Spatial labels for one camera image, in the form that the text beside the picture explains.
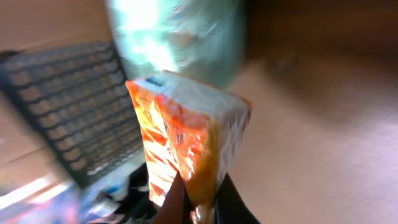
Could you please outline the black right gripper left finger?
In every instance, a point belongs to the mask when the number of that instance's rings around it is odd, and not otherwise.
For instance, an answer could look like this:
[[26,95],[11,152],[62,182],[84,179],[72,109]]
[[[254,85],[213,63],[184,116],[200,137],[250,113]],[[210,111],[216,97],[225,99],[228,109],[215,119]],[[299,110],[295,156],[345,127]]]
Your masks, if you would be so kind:
[[165,201],[150,224],[183,224],[185,210],[185,185],[178,172]]

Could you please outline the teal snack packet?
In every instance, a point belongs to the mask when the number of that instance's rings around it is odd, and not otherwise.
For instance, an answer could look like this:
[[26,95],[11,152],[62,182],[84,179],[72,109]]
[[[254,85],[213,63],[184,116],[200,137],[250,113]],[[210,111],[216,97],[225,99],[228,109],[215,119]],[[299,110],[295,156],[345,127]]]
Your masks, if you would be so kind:
[[109,25],[129,79],[176,72],[227,87],[244,52],[241,0],[106,0]]

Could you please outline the blue Oreo cookie pack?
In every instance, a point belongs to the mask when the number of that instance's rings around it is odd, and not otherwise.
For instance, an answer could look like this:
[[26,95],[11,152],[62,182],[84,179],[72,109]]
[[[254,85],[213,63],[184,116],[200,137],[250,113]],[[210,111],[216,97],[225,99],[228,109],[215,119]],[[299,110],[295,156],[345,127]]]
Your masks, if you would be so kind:
[[128,186],[123,188],[126,196],[117,201],[112,196],[100,192],[93,200],[82,223],[86,224],[118,224],[134,223],[146,216],[149,191],[148,178],[130,175]]

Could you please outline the purple red snack bag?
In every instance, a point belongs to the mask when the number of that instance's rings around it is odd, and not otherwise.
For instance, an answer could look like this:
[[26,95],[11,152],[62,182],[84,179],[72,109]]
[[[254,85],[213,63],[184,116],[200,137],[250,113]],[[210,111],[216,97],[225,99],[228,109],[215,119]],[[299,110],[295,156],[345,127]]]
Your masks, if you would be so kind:
[[1,209],[1,224],[83,223],[80,191],[74,187],[49,190],[31,201]]

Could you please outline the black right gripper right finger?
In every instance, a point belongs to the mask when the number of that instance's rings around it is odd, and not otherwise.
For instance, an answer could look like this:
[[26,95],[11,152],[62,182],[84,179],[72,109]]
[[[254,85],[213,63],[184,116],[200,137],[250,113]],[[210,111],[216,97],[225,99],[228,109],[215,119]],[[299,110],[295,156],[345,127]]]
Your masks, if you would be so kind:
[[229,174],[226,174],[215,198],[217,224],[260,224],[243,202]]

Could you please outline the small orange snack box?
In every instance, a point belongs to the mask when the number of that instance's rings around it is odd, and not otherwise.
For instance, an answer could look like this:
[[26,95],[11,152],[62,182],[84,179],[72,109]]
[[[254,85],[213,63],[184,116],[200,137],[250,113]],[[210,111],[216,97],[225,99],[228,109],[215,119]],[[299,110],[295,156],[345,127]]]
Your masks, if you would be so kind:
[[126,87],[141,129],[150,200],[162,206],[180,174],[191,204],[207,210],[241,145],[250,102],[169,71]]

